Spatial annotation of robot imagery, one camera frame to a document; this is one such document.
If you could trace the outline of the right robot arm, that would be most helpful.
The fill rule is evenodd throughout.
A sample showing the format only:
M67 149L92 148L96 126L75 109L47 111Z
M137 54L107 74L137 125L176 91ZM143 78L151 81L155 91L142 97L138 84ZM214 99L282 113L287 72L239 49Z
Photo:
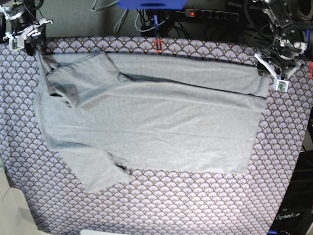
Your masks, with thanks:
M40 14L43 0L2 0L0 2L0 43L11 51L24 51L29 56L47 50L46 26L53 20Z

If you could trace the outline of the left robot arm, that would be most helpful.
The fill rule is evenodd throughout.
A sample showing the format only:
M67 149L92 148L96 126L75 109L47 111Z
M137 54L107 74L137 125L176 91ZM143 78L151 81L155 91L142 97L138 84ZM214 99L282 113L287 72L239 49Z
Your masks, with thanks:
M305 53L307 44L300 36L292 21L291 10L283 0L265 0L262 11L269 18L269 28L273 33L270 45L258 48L261 58L270 58L280 69L279 79L289 79L301 66L297 57Z

